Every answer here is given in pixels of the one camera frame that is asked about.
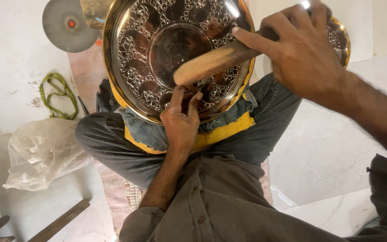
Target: dark gray trousers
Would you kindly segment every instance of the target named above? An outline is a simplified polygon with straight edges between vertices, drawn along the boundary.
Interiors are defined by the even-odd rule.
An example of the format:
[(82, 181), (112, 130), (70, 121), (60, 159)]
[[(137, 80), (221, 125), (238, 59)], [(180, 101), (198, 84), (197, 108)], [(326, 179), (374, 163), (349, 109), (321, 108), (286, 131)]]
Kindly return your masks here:
[[(250, 113), (255, 125), (193, 154), (212, 158), (234, 154), (235, 158), (261, 166), (291, 122), (301, 98), (268, 74), (250, 87), (258, 107)], [(164, 161), (165, 154), (144, 152), (125, 139), (125, 125), (119, 113), (96, 112), (77, 125), (77, 143), (98, 161), (133, 184), (147, 189)]]

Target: gray disc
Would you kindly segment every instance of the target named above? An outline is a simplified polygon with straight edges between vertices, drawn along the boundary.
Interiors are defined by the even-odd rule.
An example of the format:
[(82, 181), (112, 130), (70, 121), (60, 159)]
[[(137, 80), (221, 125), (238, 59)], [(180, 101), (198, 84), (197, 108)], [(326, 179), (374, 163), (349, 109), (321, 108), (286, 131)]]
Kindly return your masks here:
[(52, 44), (71, 53), (89, 49), (99, 35), (86, 24), (80, 0), (50, 0), (43, 12), (43, 29)]

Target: gray shirt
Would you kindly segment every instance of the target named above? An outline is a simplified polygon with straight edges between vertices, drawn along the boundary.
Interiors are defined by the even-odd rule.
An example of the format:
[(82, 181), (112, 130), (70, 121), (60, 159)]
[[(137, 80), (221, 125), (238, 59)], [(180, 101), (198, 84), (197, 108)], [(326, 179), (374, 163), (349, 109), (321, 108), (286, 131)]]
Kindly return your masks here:
[(367, 170), (381, 226), (356, 237), (343, 239), (278, 212), (264, 198), (259, 182), (264, 171), (227, 155), (199, 157), (186, 165), (168, 210), (132, 212), (120, 241), (387, 241), (387, 159), (378, 155)]

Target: plastic bag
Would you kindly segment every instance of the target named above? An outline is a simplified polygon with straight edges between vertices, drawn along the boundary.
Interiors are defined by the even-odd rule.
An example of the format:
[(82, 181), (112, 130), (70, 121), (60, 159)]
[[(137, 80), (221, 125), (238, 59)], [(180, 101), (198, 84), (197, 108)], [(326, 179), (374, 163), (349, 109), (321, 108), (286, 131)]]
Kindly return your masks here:
[(55, 178), (93, 161), (74, 139), (76, 126), (76, 121), (47, 118), (19, 127), (9, 139), (11, 167), (3, 187), (45, 190)]

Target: hand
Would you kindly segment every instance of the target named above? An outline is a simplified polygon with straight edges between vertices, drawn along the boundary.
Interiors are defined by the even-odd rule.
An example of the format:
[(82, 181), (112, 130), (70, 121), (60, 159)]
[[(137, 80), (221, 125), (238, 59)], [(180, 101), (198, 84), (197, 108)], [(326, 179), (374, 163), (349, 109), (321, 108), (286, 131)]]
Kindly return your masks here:
[(200, 125), (198, 104), (202, 98), (202, 93), (197, 93), (192, 97), (186, 116), (181, 109), (184, 92), (185, 86), (174, 88), (169, 106), (161, 113), (160, 117), (168, 137), (168, 152), (187, 156), (194, 146), (198, 134)]
[(271, 27), (279, 42), (234, 28), (234, 36), (273, 62), (274, 77), (298, 96), (328, 106), (346, 88), (348, 72), (340, 65), (328, 40), (326, 7), (310, 1), (312, 15), (301, 4), (266, 17), (261, 28)]

